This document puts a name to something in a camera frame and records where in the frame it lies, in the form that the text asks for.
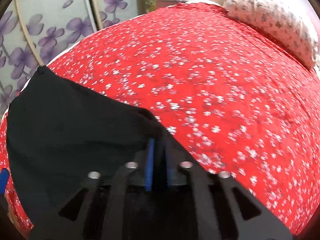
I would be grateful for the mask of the black pants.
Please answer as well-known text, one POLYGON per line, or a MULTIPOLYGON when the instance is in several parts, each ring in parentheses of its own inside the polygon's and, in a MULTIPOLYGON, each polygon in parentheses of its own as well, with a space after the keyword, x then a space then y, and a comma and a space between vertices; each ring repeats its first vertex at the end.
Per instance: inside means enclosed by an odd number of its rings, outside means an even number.
POLYGON ((112 178, 149 139, 155 140, 152 184, 130 181, 122 239, 196 239, 185 190, 168 185, 164 145, 180 144, 153 114, 39 68, 11 103, 5 133, 14 187, 34 228, 88 174, 112 178))

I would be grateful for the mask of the red floral bedspread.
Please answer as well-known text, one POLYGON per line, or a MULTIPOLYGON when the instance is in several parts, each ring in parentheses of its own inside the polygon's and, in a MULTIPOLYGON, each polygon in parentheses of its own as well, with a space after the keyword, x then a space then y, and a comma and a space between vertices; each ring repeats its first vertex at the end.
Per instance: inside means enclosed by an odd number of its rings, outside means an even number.
MULTIPOLYGON (((318 239, 319 78, 225 9, 162 8, 86 37, 43 67, 148 110, 207 172, 230 172, 292 239, 318 239)), ((11 103, 1 120, 1 170, 10 173, 1 239, 31 239, 5 149, 11 103)))

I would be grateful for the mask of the purple flower wardrobe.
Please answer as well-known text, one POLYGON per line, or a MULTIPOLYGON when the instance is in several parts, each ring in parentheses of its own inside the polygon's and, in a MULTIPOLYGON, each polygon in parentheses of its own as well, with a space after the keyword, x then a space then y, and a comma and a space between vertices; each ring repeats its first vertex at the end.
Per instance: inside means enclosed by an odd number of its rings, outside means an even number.
POLYGON ((1 111, 38 66, 142 9, 142 0, 12 0, 1 17, 1 111))

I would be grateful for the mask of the floral white pillow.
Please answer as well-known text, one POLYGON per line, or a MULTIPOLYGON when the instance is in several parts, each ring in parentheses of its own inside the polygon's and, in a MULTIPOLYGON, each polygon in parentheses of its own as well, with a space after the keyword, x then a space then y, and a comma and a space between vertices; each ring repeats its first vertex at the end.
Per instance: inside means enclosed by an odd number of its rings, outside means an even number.
POLYGON ((306 68, 316 65, 319 18, 308 0, 225 0, 229 17, 276 39, 306 68))

